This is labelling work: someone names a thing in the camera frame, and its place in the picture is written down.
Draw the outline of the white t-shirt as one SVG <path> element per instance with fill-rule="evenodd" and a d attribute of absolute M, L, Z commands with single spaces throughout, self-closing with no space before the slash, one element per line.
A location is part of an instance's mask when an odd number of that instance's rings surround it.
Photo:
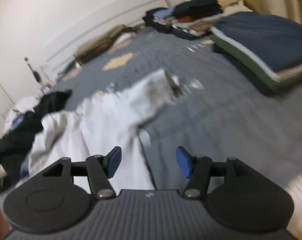
<path fill-rule="evenodd" d="M 138 133 L 140 126 L 173 103 L 176 88 L 172 76 L 158 69 L 120 92 L 86 98 L 74 111 L 45 115 L 43 129 L 36 134 L 28 154 L 29 176 L 60 158 L 85 161 L 93 155 L 107 155 L 119 146 L 122 160 L 110 179 L 115 192 L 153 190 Z"/>

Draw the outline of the black clothes pile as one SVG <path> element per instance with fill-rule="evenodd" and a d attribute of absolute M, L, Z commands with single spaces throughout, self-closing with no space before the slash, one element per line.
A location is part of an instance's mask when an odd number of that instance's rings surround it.
<path fill-rule="evenodd" d="M 43 96 L 33 111 L 23 115 L 17 128 L 9 131 L 0 141 L 0 165 L 13 181 L 20 180 L 20 168 L 30 152 L 35 135 L 43 130 L 42 118 L 64 109 L 72 90 L 52 92 Z"/>

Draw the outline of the stack of folded clothes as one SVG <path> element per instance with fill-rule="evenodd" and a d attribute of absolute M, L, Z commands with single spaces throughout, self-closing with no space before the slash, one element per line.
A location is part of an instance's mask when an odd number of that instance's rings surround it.
<path fill-rule="evenodd" d="M 196 40 L 207 35 L 216 21 L 237 12 L 251 9 L 244 0 L 190 0 L 170 8 L 149 10 L 142 20 L 159 33 Z"/>

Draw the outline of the grey quilted bedspread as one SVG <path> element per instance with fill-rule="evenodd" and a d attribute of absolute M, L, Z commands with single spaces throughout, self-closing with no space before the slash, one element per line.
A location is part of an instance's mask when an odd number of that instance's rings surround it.
<path fill-rule="evenodd" d="M 125 89 L 159 68 L 178 76 L 183 97 L 143 128 L 157 189 L 187 184 L 175 160 L 178 146 L 214 161 L 236 157 L 280 186 L 302 175 L 302 83 L 269 96 L 208 38 L 188 41 L 147 28 L 54 88 L 73 91 L 66 109 L 74 110 L 98 90 Z"/>

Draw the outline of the light grey hoodie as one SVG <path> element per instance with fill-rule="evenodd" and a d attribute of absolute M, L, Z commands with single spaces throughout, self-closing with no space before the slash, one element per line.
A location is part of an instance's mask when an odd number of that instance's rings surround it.
<path fill-rule="evenodd" d="M 26 112 L 33 112 L 40 102 L 39 96 L 26 96 L 20 99 L 6 114 L 3 133 L 17 128 L 24 119 Z"/>

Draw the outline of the folded brown blanket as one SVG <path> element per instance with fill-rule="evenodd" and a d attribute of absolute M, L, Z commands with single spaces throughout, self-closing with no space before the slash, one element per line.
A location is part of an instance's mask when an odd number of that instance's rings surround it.
<path fill-rule="evenodd" d="M 122 34 L 131 32 L 134 33 L 135 29 L 123 24 L 116 25 L 102 35 L 99 35 L 79 46 L 73 54 L 75 61 L 79 64 L 91 61 L 110 49 Z"/>

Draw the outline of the white bed headboard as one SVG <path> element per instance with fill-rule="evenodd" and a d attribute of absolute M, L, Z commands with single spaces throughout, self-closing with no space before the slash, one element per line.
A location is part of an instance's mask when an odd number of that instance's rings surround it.
<path fill-rule="evenodd" d="M 115 0 L 103 5 L 69 24 L 44 45 L 45 73 L 58 73 L 71 60 L 77 47 L 115 25 L 137 25 L 147 10 L 167 6 L 167 0 Z"/>

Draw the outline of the white pillow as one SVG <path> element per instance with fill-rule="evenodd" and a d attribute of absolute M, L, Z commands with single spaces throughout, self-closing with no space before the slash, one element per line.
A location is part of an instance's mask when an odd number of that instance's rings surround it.
<path fill-rule="evenodd" d="M 123 34 L 114 42 L 114 47 L 125 47 L 132 41 L 131 34 Z"/>

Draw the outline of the navy folded duvet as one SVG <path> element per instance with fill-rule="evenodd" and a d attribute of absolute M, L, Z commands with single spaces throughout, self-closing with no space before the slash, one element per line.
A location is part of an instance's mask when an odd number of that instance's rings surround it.
<path fill-rule="evenodd" d="M 276 15 L 237 12 L 210 29 L 216 48 L 254 81 L 278 92 L 302 81 L 302 25 Z"/>

